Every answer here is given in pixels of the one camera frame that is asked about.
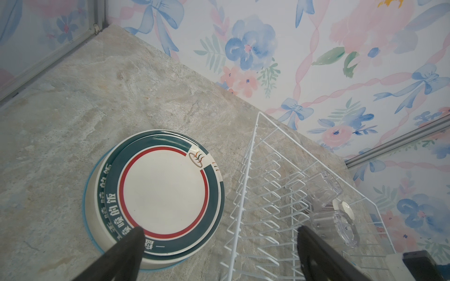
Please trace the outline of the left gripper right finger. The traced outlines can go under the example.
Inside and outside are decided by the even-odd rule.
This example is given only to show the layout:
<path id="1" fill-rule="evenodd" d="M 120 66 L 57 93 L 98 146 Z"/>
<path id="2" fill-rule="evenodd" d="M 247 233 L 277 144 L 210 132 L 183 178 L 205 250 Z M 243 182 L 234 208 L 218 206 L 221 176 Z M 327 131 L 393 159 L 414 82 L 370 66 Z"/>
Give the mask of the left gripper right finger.
<path id="1" fill-rule="evenodd" d="M 307 281 L 366 281 L 368 278 L 307 226 L 297 229 L 296 248 Z"/>

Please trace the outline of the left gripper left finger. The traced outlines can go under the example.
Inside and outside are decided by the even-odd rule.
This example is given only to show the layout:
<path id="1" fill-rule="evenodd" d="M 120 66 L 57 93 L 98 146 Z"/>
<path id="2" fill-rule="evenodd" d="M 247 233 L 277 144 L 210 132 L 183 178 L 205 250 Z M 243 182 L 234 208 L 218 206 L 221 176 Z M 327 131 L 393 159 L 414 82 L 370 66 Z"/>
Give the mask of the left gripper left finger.
<path id="1" fill-rule="evenodd" d="M 126 236 L 92 263 L 76 281 L 135 281 L 144 254 L 145 235 L 141 227 Z"/>

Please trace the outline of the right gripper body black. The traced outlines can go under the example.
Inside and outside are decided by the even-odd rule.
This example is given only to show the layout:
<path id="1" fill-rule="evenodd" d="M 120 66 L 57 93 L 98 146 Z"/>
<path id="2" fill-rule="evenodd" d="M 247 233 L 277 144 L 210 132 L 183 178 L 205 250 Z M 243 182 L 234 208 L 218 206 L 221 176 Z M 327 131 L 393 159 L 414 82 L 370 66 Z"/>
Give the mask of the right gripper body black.
<path id="1" fill-rule="evenodd" d="M 450 265 L 439 265 L 428 251 L 406 252 L 403 262 L 416 281 L 448 281 Z"/>

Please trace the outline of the clear glass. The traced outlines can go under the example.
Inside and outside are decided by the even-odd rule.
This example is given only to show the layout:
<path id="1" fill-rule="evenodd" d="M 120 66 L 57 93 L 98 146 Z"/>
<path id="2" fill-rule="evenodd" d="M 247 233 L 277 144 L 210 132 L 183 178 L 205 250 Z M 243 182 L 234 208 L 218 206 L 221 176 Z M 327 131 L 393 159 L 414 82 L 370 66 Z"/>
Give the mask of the clear glass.
<path id="1" fill-rule="evenodd" d="M 314 231 L 332 248 L 338 251 L 356 248 L 360 235 L 353 220 L 339 210 L 320 211 L 312 215 Z"/>
<path id="2" fill-rule="evenodd" d="M 335 177 L 327 171 L 313 175 L 305 181 L 304 192 L 312 211 L 320 211 L 343 193 Z"/>

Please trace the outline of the white plate blue rim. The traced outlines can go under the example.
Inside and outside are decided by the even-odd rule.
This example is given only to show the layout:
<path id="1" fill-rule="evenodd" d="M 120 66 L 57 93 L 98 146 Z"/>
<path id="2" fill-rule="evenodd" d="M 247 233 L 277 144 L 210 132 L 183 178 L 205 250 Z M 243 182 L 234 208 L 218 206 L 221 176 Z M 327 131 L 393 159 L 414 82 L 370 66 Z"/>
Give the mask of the white plate blue rim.
<path id="1" fill-rule="evenodd" d="M 98 210 L 96 200 L 97 176 L 100 173 L 103 161 L 107 159 L 109 154 L 114 151 L 115 148 L 116 147 L 111 148 L 96 163 L 94 169 L 91 171 L 90 176 L 87 179 L 82 200 L 84 226 L 89 238 L 91 239 L 91 242 L 101 252 L 101 254 L 104 254 L 117 243 L 117 241 L 110 234 L 109 228 L 104 225 L 104 222 L 102 220 L 103 216 L 101 214 L 101 211 Z"/>

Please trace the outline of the clear glass back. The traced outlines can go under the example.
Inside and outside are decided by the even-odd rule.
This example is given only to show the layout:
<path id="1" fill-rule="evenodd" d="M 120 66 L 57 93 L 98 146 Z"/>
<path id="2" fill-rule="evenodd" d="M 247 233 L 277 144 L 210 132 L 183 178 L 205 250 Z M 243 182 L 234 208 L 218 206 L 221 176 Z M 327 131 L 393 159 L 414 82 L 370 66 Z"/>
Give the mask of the clear glass back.
<path id="1" fill-rule="evenodd" d="M 304 192 L 312 211 L 320 211 L 343 193 L 335 177 L 327 171 L 313 175 L 305 181 Z"/>

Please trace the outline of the white wire dish rack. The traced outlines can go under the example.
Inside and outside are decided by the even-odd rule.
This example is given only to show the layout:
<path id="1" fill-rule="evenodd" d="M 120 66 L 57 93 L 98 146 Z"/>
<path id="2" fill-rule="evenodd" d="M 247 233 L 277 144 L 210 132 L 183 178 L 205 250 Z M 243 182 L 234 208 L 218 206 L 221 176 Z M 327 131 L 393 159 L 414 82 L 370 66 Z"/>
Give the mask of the white wire dish rack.
<path id="1" fill-rule="evenodd" d="M 355 213 L 360 235 L 356 248 L 338 251 L 373 281 L 391 281 L 387 256 L 394 247 L 376 203 L 338 175 L 274 121 L 259 113 L 232 194 L 229 241 L 221 265 L 224 281 L 302 281 L 297 229 L 314 233 L 305 181 L 327 171 L 343 188 L 337 197 Z"/>

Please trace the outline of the green red rimmed plate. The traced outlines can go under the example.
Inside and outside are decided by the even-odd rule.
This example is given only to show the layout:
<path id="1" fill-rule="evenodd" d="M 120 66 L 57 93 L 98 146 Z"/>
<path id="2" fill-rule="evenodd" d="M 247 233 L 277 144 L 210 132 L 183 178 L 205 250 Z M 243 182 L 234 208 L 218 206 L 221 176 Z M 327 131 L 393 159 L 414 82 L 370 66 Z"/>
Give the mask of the green red rimmed plate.
<path id="1" fill-rule="evenodd" d="M 103 232 L 106 234 L 107 238 L 112 242 L 112 244 L 115 244 L 120 238 L 121 235 L 116 232 L 114 227 L 109 227 L 108 223 L 110 222 L 108 214 L 106 211 L 104 211 L 104 187 L 106 184 L 107 175 L 111 169 L 111 165 L 114 161 L 114 159 L 117 157 L 117 155 L 129 144 L 131 144 L 134 141 L 137 141 L 140 138 L 153 136 L 153 135 L 173 135 L 180 138 L 184 138 L 191 143 L 198 146 L 202 151 L 206 152 L 208 154 L 208 151 L 196 140 L 193 138 L 184 135 L 179 132 L 170 131 L 170 130 L 149 130 L 149 131 L 143 131 L 140 133 L 136 133 L 135 135 L 132 135 L 126 139 L 124 139 L 122 142 L 120 142 L 117 146 L 112 148 L 112 150 L 107 153 L 103 160 L 99 162 L 98 165 L 98 172 L 96 174 L 96 180 L 95 180 L 95 196 L 94 199 L 95 202 L 95 209 L 98 213 L 98 217 L 100 219 L 99 224 L 101 225 L 101 228 Z"/>

